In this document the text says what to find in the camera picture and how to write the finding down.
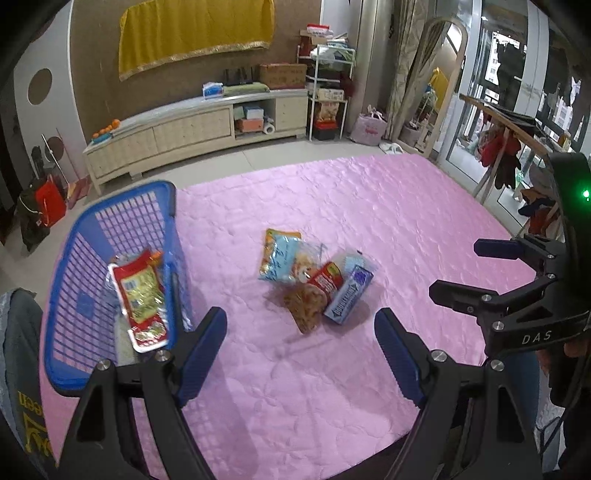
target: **pink bag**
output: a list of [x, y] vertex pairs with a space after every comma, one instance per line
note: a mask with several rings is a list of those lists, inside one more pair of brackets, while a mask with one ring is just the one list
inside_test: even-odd
[[371, 105], [368, 105], [368, 113], [361, 113], [355, 121], [351, 140], [363, 145], [376, 146], [386, 133], [387, 122], [384, 117]]

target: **cardboard box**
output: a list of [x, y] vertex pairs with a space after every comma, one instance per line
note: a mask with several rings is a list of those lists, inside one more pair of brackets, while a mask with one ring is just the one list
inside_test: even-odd
[[263, 119], [257, 118], [254, 120], [236, 120], [236, 129], [244, 134], [250, 132], [262, 132]]
[[319, 88], [316, 90], [316, 99], [321, 102], [344, 100], [345, 91], [336, 88]]
[[303, 63], [269, 63], [260, 65], [259, 81], [271, 90], [304, 88], [307, 66]]

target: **white cabinet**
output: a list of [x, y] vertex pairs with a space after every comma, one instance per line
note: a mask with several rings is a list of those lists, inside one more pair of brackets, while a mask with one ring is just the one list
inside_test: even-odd
[[275, 101], [277, 131], [305, 128], [308, 114], [306, 97], [278, 98]]
[[[275, 115], [274, 134], [235, 135], [233, 108], [247, 102], [260, 102], [269, 115]], [[305, 89], [184, 100], [122, 121], [113, 138], [90, 144], [84, 157], [100, 194], [101, 184], [123, 174], [141, 175], [152, 168], [224, 148], [281, 137], [303, 137], [307, 109]]]
[[231, 130], [230, 110], [225, 108], [157, 125], [154, 136], [158, 152], [163, 153], [214, 138], [230, 137]]

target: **plastic bag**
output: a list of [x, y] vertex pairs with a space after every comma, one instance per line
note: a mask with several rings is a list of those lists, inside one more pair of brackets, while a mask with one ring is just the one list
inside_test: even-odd
[[342, 285], [340, 268], [334, 262], [328, 262], [307, 283], [283, 297], [286, 308], [302, 333], [309, 333], [318, 327], [320, 314]]
[[305, 283], [322, 264], [324, 245], [305, 242], [299, 232], [268, 229], [259, 278]]
[[161, 254], [149, 249], [126, 265], [109, 264], [121, 312], [130, 325], [129, 338], [139, 353], [168, 343], [168, 315], [164, 287], [157, 273]]
[[382, 114], [369, 105], [368, 113], [360, 113], [357, 117], [350, 138], [356, 143], [375, 147], [386, 133], [387, 125]]

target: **pink quilted mat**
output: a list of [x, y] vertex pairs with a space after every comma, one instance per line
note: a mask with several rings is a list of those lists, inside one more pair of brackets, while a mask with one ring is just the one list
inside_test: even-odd
[[[220, 480], [323, 479], [387, 447], [417, 410], [378, 346], [375, 312], [389, 306], [430, 349], [479, 364], [484, 342], [474, 318], [435, 306], [429, 285], [442, 278], [505, 292], [533, 276], [520, 262], [473, 253], [478, 238], [506, 239], [507, 231], [417, 155], [257, 171], [179, 191], [177, 201], [194, 307], [199, 315], [211, 306], [228, 314], [219, 356], [183, 410]], [[377, 260], [344, 326], [326, 321], [303, 336], [274, 286], [257, 280], [267, 227]], [[75, 400], [57, 395], [44, 372], [41, 379], [59, 455]], [[150, 471], [165, 478], [141, 402], [136, 415]]]

